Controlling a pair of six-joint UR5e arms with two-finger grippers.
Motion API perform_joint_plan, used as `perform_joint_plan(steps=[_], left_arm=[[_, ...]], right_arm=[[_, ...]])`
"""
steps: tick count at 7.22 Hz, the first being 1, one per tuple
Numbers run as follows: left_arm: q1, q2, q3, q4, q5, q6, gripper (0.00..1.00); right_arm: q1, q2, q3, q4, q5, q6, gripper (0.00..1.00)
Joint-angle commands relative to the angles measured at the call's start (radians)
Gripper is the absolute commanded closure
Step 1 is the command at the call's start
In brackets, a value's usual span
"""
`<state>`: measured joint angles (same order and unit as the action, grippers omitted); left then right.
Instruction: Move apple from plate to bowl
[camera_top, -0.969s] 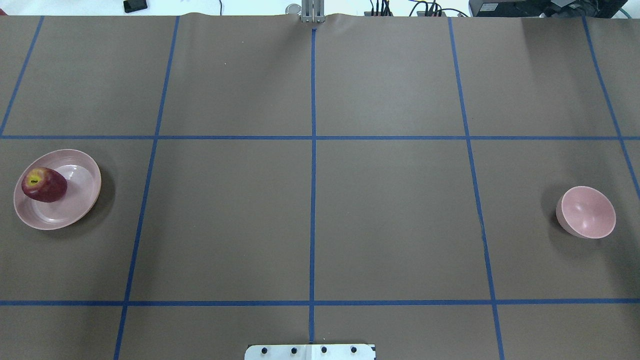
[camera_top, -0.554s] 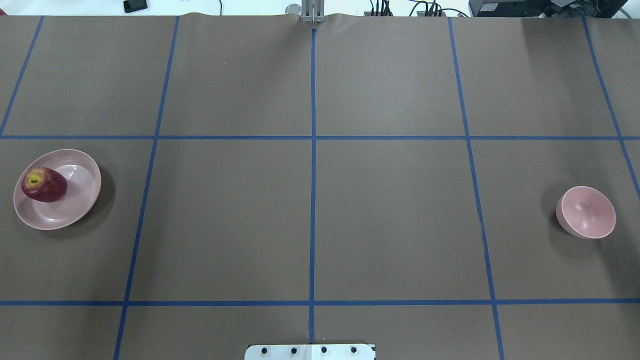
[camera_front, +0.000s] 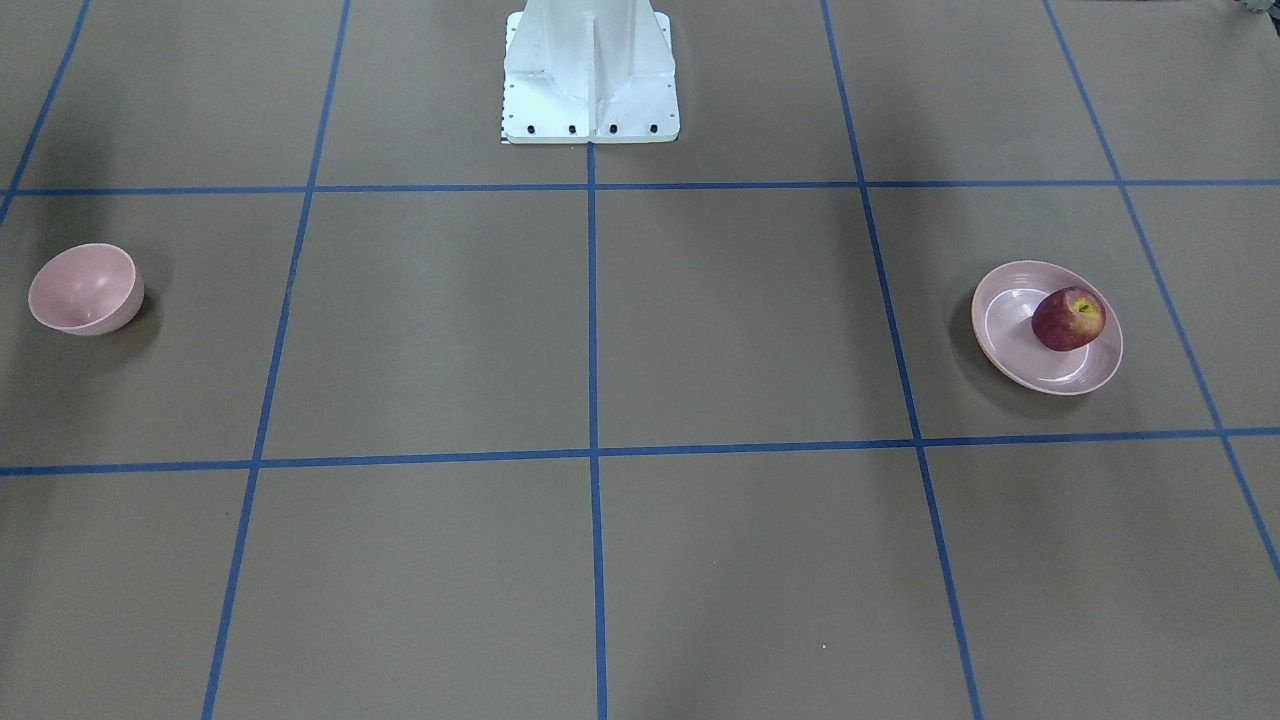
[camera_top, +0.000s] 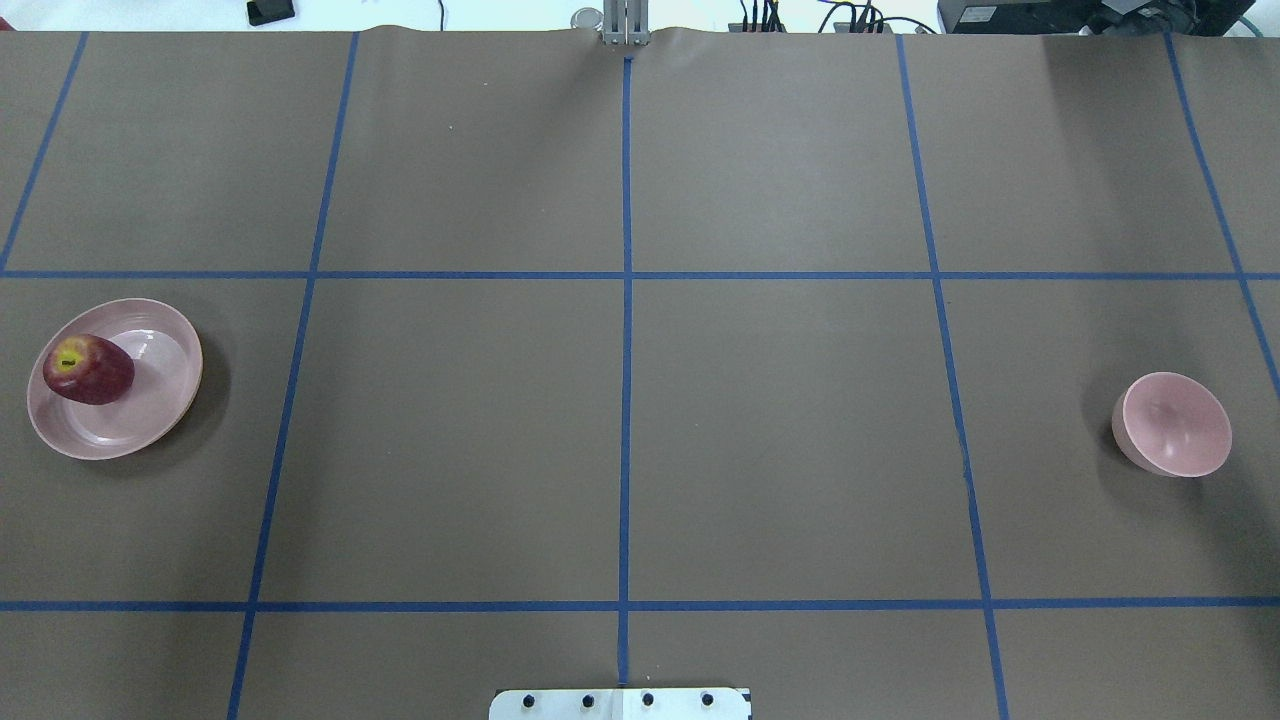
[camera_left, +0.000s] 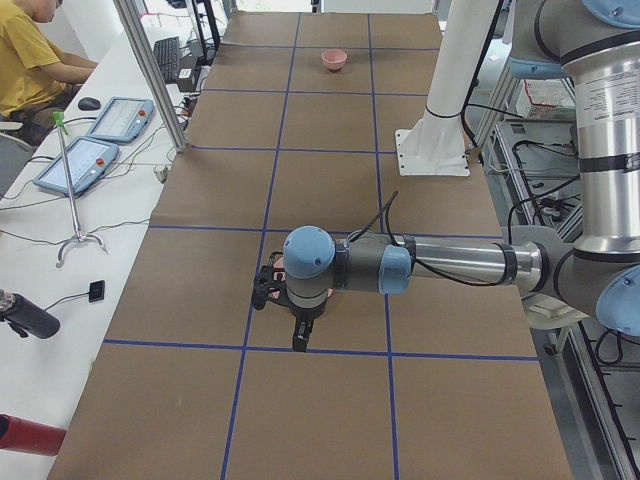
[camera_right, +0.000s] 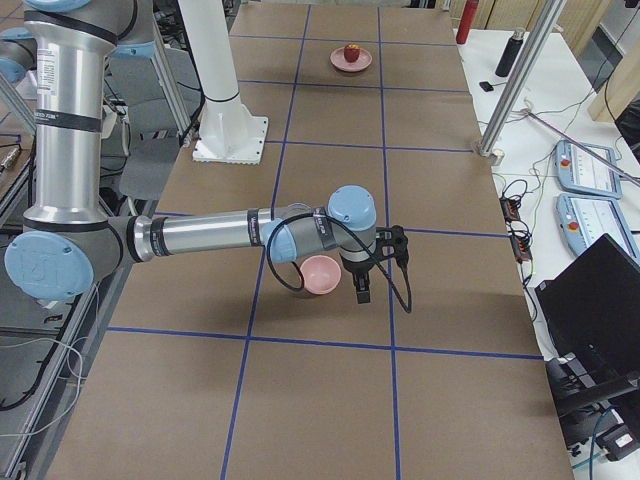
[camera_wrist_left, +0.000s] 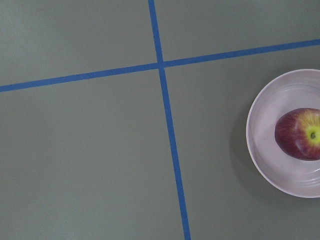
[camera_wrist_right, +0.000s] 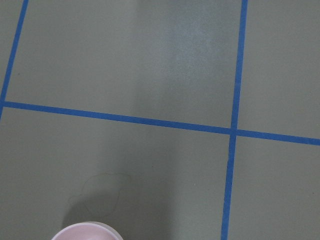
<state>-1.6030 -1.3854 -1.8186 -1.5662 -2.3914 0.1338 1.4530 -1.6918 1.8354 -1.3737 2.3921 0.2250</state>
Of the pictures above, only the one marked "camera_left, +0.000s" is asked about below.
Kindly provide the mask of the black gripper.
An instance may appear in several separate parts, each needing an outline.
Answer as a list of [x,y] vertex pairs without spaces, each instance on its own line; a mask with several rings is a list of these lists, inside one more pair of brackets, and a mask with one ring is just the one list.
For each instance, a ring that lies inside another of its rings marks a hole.
[[306,352],[313,331],[314,321],[324,313],[325,306],[319,305],[314,308],[292,306],[289,308],[289,311],[295,317],[295,327],[292,333],[292,349],[296,352]]

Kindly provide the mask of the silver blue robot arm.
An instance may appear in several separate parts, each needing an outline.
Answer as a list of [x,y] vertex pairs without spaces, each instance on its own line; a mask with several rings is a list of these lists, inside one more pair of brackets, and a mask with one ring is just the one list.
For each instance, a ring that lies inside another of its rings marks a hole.
[[629,336],[639,332],[639,5],[635,1],[519,1],[509,63],[525,79],[573,81],[582,232],[563,242],[522,227],[504,243],[455,243],[363,228],[335,239],[293,230],[284,273],[263,268],[252,302],[277,303],[305,351],[313,323],[336,290],[399,294],[415,276],[469,286],[540,292]]

